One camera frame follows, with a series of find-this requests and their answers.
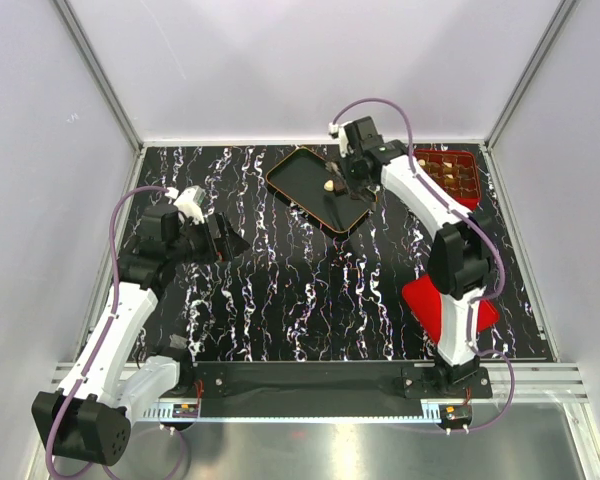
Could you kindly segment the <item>metal tweezers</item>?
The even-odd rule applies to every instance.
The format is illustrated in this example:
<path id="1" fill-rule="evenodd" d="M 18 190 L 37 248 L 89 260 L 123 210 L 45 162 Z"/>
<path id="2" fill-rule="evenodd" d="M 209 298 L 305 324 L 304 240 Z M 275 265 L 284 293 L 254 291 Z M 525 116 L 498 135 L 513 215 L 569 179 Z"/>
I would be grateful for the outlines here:
<path id="1" fill-rule="evenodd" d="M 337 178 L 341 179 L 342 181 L 345 181 L 338 162 L 327 161 L 325 163 L 325 167 L 326 167 L 326 170 L 330 174 L 332 174 L 334 177 L 337 177 Z"/>

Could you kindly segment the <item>red box lid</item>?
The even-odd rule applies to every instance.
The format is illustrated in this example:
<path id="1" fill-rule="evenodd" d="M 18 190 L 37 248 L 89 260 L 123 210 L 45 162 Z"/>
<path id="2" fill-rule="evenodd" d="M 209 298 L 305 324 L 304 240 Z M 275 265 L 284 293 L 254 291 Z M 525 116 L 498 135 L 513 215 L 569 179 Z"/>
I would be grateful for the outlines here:
<path id="1" fill-rule="evenodd" d="M 402 288 L 402 297 L 429 339 L 437 345 L 441 336 L 442 306 L 438 290 L 425 274 Z M 499 313 L 490 301 L 482 301 L 478 308 L 477 332 L 493 327 Z"/>

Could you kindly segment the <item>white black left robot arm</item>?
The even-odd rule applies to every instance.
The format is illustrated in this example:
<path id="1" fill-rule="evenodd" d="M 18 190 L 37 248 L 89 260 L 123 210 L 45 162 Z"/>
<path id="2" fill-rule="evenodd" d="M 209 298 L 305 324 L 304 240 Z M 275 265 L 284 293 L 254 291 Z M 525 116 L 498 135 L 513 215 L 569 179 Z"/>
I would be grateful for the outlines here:
<path id="1" fill-rule="evenodd" d="M 170 204 L 143 212 L 79 359 L 54 392 L 40 392 L 33 401 L 49 468 L 56 457 L 115 465 L 146 410 L 164 394 L 183 396 L 194 388 L 191 352 L 173 344 L 149 356 L 129 379 L 121 374 L 179 266 L 228 262 L 249 247 L 223 213 L 205 219 L 193 207 Z"/>

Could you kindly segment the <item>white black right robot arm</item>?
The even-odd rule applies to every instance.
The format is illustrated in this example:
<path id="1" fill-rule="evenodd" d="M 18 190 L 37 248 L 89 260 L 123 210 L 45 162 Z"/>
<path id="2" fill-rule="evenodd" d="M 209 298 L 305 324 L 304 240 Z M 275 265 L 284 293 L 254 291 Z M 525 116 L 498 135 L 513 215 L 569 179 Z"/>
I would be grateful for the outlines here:
<path id="1" fill-rule="evenodd" d="M 411 142 L 387 142 L 369 116 L 329 124 L 338 141 L 340 170 L 351 193 L 380 186 L 416 215 L 432 237 L 428 277 L 441 302 L 434 384 L 446 396 L 466 389 L 479 368 L 477 322 L 486 280 L 503 267 L 484 232 L 488 221 L 447 194 L 419 165 Z"/>

